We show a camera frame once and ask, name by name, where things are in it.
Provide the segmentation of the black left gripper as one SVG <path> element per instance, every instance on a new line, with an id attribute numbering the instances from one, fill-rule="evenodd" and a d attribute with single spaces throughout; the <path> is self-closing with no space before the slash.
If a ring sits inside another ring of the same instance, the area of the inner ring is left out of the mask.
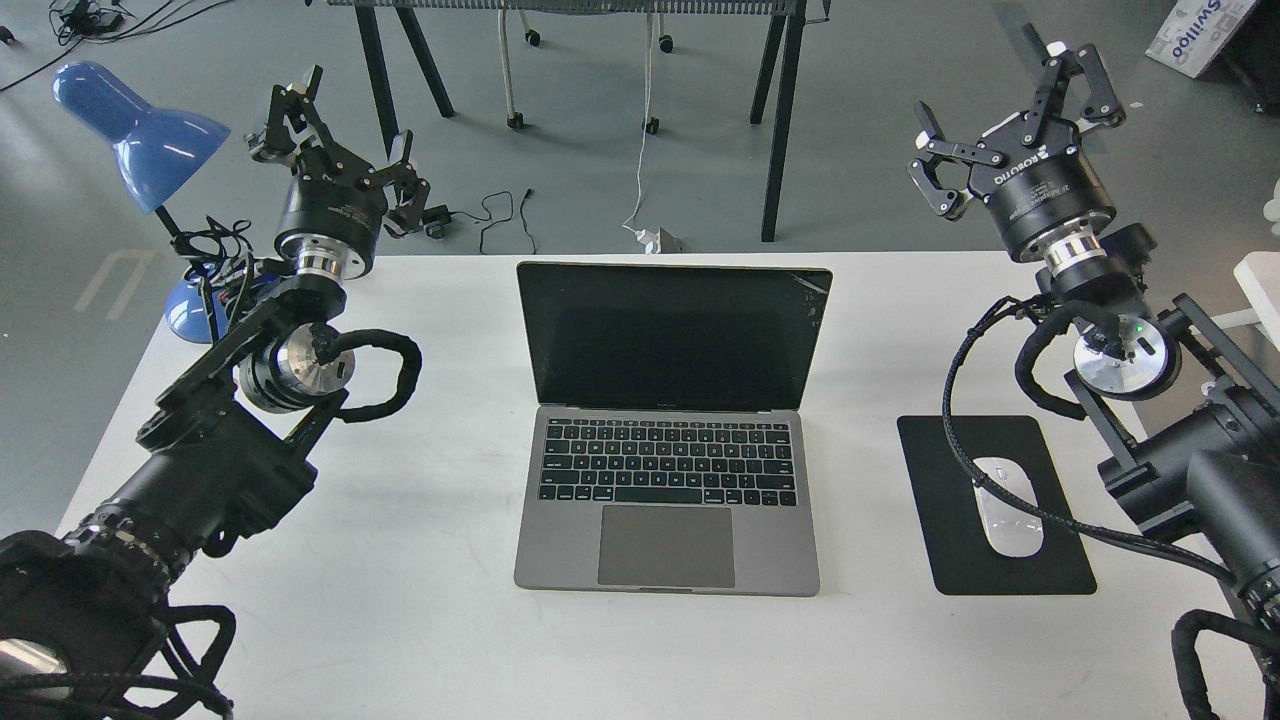
<path id="1" fill-rule="evenodd" d="M 343 160 L 315 105 L 321 78 L 323 68 L 315 65 L 302 81 L 275 85 L 260 129 L 244 142 L 253 161 L 285 167 L 293 176 L 274 240 L 280 258 L 297 258 L 311 240 L 330 240 L 349 251 L 342 277 L 355 279 L 372 269 L 381 219 L 397 238 L 425 228 L 430 184 L 411 158 L 411 129 L 393 138 L 388 167 L 374 170 L 366 161 Z M 396 196 L 389 209 L 387 190 Z"/>

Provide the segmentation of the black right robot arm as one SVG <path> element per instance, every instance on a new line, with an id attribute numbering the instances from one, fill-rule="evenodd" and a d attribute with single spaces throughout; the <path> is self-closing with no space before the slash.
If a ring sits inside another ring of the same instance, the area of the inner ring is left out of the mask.
<path id="1" fill-rule="evenodd" d="M 1263 716 L 1275 719 L 1277 384 L 1190 296 L 1149 307 L 1155 237 L 1139 223 L 1112 228 L 1117 210 L 1083 143 L 1126 118 L 1103 59 L 1091 44 L 1053 50 L 1029 23 L 1021 33 L 1039 69 L 1027 109 L 956 143 L 927 102 L 915 106 L 922 132 L 909 174 L 934 214 L 955 222 L 979 202 L 1010 259 L 1039 263 L 1038 293 L 997 300 L 954 356 L 941 400 L 946 441 L 972 486 L 1009 507 L 1215 578 L 1231 614 L 1192 610 L 1172 628 L 1181 702 L 1192 719 L 1215 717 L 1197 651 L 1212 632 L 1251 647 Z M 1007 316 L 1034 327 L 1012 366 L 1018 386 L 1036 406 L 1093 424 L 1111 452 L 1100 478 L 1137 533 L 1039 509 L 961 446 L 954 383 L 975 342 Z"/>

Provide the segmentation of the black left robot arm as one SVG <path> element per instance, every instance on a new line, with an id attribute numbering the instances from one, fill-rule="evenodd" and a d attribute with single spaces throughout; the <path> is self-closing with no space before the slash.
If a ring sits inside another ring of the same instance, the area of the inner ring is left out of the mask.
<path id="1" fill-rule="evenodd" d="M 198 555 L 221 557 L 274 528 L 314 488 L 307 456 L 333 420 L 374 421 L 411 398 L 419 346 L 389 331 L 340 333 L 343 282 L 366 275 L 381 228 L 424 224 L 429 184 L 398 135 L 378 169 L 320 120 L 314 68 L 271 90 L 256 161 L 291 169 L 276 260 L 201 256 L 163 204 L 221 146 L 228 128 L 155 108 L 93 61 L 60 68 L 58 102 L 111 145 L 136 202 L 165 224 L 210 302 L 230 282 L 225 325 L 169 386 L 140 429 L 147 462 L 63 537 L 3 541 L 3 716 L 175 719 L 196 705 L 220 717 L 216 687 L 236 633 L 223 606 L 179 607 L 169 591 Z"/>

